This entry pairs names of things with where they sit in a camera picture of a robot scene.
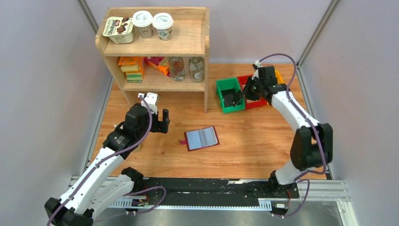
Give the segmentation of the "right clear glass bottle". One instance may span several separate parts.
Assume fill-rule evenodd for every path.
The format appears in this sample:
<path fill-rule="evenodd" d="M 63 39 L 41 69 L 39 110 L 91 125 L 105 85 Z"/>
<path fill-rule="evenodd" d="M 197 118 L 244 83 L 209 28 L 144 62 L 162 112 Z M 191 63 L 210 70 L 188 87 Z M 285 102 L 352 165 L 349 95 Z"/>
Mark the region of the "right clear glass bottle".
<path fill-rule="evenodd" d="M 190 79 L 194 83 L 199 83 L 204 80 L 204 59 L 202 57 L 189 58 L 189 73 Z"/>

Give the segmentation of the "small clear squeeze bottle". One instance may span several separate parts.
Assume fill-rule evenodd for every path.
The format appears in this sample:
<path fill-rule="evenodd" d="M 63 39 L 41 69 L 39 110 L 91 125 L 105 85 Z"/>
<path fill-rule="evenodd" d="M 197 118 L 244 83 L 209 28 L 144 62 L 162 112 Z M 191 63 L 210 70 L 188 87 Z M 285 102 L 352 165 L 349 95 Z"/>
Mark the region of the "small clear squeeze bottle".
<path fill-rule="evenodd" d="M 113 127 L 116 129 L 117 127 L 119 128 L 119 130 L 123 130 L 123 125 L 119 126 L 117 124 L 114 124 Z M 130 151 L 135 153 L 135 152 L 139 152 L 142 148 L 142 144 L 139 144 L 138 146 L 136 146 L 135 148 L 131 149 Z"/>

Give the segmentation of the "left white-lidded paper cup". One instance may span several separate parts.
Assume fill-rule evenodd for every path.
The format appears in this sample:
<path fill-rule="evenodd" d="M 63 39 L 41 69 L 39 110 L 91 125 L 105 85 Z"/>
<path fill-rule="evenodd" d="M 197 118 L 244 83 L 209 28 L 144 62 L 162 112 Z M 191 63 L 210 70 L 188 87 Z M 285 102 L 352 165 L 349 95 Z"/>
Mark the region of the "left white-lidded paper cup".
<path fill-rule="evenodd" d="M 147 39 L 153 36 L 152 21 L 153 16 L 148 11 L 140 10 L 133 14 L 133 24 L 137 27 L 142 38 Z"/>

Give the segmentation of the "green plastic bin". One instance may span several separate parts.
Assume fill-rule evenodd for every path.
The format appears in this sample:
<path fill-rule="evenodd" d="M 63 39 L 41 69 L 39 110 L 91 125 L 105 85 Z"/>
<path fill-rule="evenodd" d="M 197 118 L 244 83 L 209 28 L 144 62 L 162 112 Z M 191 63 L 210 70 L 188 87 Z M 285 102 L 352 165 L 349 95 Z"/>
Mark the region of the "green plastic bin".
<path fill-rule="evenodd" d="M 218 96 L 218 99 L 220 101 L 220 107 L 223 111 L 223 113 L 232 113 L 236 111 L 242 111 L 245 109 L 245 101 L 241 100 L 240 103 L 236 107 L 224 107 L 223 104 L 223 99 L 222 99 L 222 94 L 221 91 L 225 89 L 234 89 L 235 92 L 237 93 L 239 90 L 241 90 L 239 82 L 237 78 L 227 78 L 227 79 L 220 79 L 215 82 L 216 84 L 216 94 Z"/>

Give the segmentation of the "left clear glass bottle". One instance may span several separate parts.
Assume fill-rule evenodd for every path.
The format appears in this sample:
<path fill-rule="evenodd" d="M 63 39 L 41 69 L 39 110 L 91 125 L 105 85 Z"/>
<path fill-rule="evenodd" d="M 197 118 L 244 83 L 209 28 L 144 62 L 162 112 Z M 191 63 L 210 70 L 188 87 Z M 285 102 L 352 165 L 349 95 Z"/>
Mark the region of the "left clear glass bottle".
<path fill-rule="evenodd" d="M 185 78 L 184 59 L 180 56 L 170 56 L 168 59 L 170 77 L 177 82 Z"/>

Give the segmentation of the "white-lidded paper cup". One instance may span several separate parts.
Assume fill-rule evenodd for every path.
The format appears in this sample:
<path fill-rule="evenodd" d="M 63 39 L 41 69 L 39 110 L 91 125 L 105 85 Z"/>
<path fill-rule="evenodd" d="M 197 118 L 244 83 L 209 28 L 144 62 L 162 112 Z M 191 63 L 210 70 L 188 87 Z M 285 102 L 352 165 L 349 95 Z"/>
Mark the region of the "white-lidded paper cup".
<path fill-rule="evenodd" d="M 140 10 L 133 14 L 133 24 L 137 27 L 142 38 L 147 39 L 153 36 L 152 21 L 153 16 L 148 11 Z"/>
<path fill-rule="evenodd" d="M 169 13 L 158 13 L 153 16 L 152 25 L 157 30 L 159 38 L 163 41 L 172 38 L 174 20 Z"/>

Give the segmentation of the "orange snack box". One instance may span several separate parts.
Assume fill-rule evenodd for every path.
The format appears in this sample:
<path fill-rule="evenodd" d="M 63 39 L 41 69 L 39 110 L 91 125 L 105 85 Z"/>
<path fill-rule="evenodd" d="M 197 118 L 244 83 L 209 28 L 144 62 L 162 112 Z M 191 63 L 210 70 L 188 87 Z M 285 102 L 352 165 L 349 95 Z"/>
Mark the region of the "orange snack box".
<path fill-rule="evenodd" d="M 167 77 L 170 77 L 170 69 L 169 69 L 169 57 L 167 56 L 146 56 L 144 58 L 144 62 L 157 70 L 158 72 L 164 74 Z"/>

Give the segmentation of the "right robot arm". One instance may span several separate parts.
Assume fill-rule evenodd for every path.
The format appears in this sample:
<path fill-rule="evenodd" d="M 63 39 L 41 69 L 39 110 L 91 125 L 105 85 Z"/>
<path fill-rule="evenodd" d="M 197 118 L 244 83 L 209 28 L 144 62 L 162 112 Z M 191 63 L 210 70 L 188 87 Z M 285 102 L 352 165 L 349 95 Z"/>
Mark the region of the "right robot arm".
<path fill-rule="evenodd" d="M 295 99 L 290 88 L 278 83 L 273 66 L 253 65 L 254 74 L 247 79 L 240 97 L 248 100 L 265 99 L 289 123 L 295 133 L 289 161 L 274 172 L 268 190 L 274 197 L 281 197 L 287 185 L 298 181 L 307 173 L 321 174 L 333 159 L 333 129 L 308 114 Z"/>

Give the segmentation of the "yellow plastic bin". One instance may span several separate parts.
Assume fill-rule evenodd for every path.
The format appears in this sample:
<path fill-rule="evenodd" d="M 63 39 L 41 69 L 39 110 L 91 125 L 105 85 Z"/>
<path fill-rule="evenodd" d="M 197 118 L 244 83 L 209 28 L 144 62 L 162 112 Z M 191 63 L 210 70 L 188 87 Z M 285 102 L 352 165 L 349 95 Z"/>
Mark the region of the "yellow plastic bin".
<path fill-rule="evenodd" d="M 277 69 L 275 69 L 275 76 L 277 78 L 277 83 L 278 84 L 285 84 L 280 72 Z"/>

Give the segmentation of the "red leather card holder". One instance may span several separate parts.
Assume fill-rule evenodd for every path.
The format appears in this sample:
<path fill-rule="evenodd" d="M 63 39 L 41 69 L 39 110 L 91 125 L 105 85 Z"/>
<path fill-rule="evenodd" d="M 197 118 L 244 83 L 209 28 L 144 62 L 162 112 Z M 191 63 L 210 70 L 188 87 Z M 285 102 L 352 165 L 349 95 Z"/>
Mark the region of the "red leather card holder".
<path fill-rule="evenodd" d="M 179 143 L 185 145 L 188 152 L 220 145 L 214 126 L 187 131 L 184 133 L 184 139 L 179 140 Z"/>

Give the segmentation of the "Chobani yogurt tub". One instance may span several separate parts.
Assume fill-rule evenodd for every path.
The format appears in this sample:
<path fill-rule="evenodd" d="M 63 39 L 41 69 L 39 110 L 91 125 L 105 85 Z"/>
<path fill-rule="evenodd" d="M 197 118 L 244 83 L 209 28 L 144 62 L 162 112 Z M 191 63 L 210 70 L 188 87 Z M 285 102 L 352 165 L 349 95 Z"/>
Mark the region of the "Chobani yogurt tub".
<path fill-rule="evenodd" d="M 117 16 L 107 18 L 102 35 L 115 44 L 131 43 L 134 39 L 133 19 Z"/>

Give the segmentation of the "right white-lidded paper cup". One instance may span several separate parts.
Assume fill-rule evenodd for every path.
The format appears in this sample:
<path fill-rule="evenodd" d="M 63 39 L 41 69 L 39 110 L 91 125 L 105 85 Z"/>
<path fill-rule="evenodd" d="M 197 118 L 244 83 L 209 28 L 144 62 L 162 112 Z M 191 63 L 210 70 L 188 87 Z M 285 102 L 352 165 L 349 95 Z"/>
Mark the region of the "right white-lidded paper cup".
<path fill-rule="evenodd" d="M 169 13 L 158 13 L 153 16 L 152 25 L 157 30 L 159 38 L 163 41 L 172 38 L 174 20 Z"/>

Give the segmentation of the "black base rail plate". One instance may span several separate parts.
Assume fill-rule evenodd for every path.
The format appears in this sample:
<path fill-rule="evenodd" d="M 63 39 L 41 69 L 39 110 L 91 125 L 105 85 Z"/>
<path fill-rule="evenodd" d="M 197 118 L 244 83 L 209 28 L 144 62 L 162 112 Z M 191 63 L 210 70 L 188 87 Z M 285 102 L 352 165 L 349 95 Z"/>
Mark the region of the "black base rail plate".
<path fill-rule="evenodd" d="M 257 210 L 282 214 L 300 195 L 296 184 L 279 186 L 256 179 L 144 178 L 136 195 L 112 204 L 127 210 Z"/>

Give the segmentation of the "clear glass bottle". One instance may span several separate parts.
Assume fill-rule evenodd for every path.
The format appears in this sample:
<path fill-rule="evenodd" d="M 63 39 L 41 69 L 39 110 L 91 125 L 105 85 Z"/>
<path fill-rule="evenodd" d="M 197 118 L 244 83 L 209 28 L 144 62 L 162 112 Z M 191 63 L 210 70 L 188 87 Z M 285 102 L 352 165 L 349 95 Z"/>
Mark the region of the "clear glass bottle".
<path fill-rule="evenodd" d="M 177 82 L 185 78 L 184 59 L 180 56 L 170 56 L 168 59 L 170 77 Z"/>
<path fill-rule="evenodd" d="M 189 73 L 190 79 L 194 83 L 199 83 L 204 80 L 204 59 L 202 57 L 189 58 Z"/>

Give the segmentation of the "dark credit card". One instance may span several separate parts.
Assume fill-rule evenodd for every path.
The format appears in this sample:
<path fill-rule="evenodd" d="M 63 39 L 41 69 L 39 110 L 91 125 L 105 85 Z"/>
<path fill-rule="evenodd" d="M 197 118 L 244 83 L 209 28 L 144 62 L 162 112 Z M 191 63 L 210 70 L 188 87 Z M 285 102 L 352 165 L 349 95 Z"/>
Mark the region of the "dark credit card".
<path fill-rule="evenodd" d="M 247 90 L 239 90 L 232 99 L 232 106 L 236 107 L 241 100 L 244 100 L 247 98 Z"/>
<path fill-rule="evenodd" d="M 233 99 L 236 95 L 234 89 L 225 89 L 221 91 L 224 107 L 234 106 Z"/>

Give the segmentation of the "wooden two-tier shelf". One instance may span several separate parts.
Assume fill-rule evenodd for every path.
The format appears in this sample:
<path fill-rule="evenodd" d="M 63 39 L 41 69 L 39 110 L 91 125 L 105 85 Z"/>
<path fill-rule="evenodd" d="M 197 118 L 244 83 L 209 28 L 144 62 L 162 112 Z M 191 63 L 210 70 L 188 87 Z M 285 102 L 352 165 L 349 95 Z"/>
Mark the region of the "wooden two-tier shelf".
<path fill-rule="evenodd" d="M 137 11 L 145 10 L 152 15 L 169 13 L 173 20 L 172 38 L 159 39 L 157 33 L 151 38 L 140 37 L 135 31 L 134 40 L 128 44 L 115 44 L 103 36 L 107 18 L 132 17 Z M 204 113 L 207 113 L 208 66 L 209 66 L 209 8 L 207 7 L 111 7 L 96 33 L 95 44 L 116 84 L 129 105 L 137 102 L 139 92 L 202 92 L 204 94 Z M 120 69 L 120 57 L 202 57 L 204 59 L 204 81 L 194 83 L 190 79 L 175 82 L 160 72 L 147 68 L 142 83 L 130 83 Z"/>

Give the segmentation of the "red plastic bin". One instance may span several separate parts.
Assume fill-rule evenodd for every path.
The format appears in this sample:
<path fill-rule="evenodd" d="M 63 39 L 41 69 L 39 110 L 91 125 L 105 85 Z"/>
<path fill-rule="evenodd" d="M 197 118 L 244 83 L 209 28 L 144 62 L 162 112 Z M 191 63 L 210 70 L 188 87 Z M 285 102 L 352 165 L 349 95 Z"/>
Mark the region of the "red plastic bin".
<path fill-rule="evenodd" d="M 239 82 L 239 85 L 240 85 L 240 88 L 241 88 L 242 91 L 244 90 L 244 87 L 245 87 L 245 85 L 247 83 L 247 79 L 250 78 L 250 77 L 252 77 L 251 74 L 242 75 L 242 76 L 238 76 L 237 77 L 237 80 Z M 245 109 L 246 110 L 257 108 L 257 107 L 261 107 L 261 106 L 265 106 L 265 105 L 268 105 L 268 102 L 265 99 L 263 99 L 263 98 L 260 98 L 259 100 L 256 100 L 256 101 L 245 99 Z"/>

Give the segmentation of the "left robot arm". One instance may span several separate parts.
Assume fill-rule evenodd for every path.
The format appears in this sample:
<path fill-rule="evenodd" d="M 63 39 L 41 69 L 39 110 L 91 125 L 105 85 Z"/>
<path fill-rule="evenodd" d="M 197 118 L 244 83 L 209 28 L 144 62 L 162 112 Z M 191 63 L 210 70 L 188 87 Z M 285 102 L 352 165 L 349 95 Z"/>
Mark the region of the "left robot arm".
<path fill-rule="evenodd" d="M 45 205 L 47 225 L 91 226 L 99 215 L 120 197 L 140 194 L 144 189 L 143 175 L 125 168 L 105 188 L 101 185 L 119 165 L 144 141 L 150 132 L 168 132 L 169 111 L 163 109 L 162 120 L 147 104 L 134 104 L 123 122 L 103 142 L 95 160 L 78 181 L 59 198 L 49 198 Z"/>

